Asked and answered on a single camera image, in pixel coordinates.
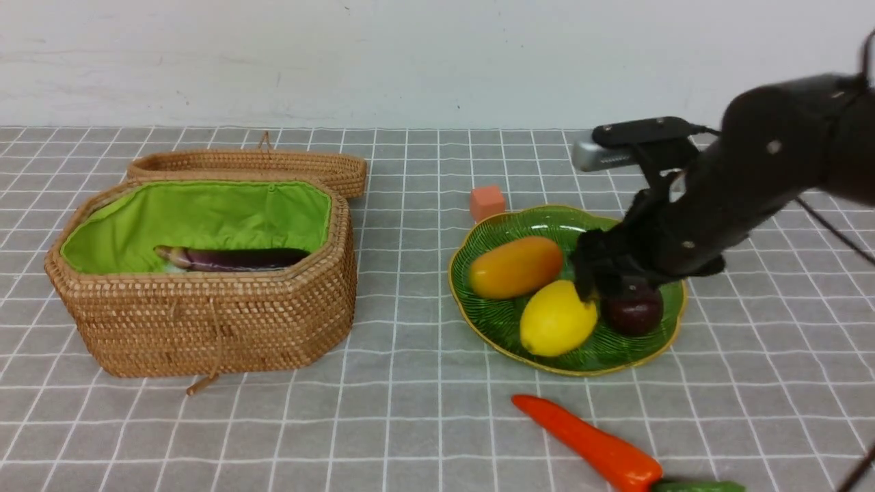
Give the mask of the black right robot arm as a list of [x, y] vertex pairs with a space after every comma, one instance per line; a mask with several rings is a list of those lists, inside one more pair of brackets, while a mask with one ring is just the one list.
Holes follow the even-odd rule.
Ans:
[[873, 89], [862, 75], [753, 88], [698, 150], [690, 137], [703, 131], [677, 116], [594, 128], [593, 142], [628, 152], [648, 187], [621, 222], [578, 237], [579, 299], [719, 274], [726, 250], [813, 188], [873, 206]]

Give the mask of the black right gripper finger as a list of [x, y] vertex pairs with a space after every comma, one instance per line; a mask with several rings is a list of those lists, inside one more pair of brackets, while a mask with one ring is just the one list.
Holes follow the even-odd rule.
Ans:
[[657, 284], [646, 277], [621, 276], [619, 287], [612, 299], [622, 301], [644, 301], [659, 299], [660, 293]]
[[574, 264], [574, 287], [581, 302], [598, 300], [597, 269], [590, 264]]

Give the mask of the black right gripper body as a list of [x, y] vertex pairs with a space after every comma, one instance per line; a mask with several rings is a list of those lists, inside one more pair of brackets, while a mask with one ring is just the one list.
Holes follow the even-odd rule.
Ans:
[[725, 252], [753, 229], [753, 172], [744, 167], [689, 167], [638, 192], [622, 221], [579, 234], [571, 263], [597, 269], [599, 288], [621, 276], [657, 286], [725, 270]]

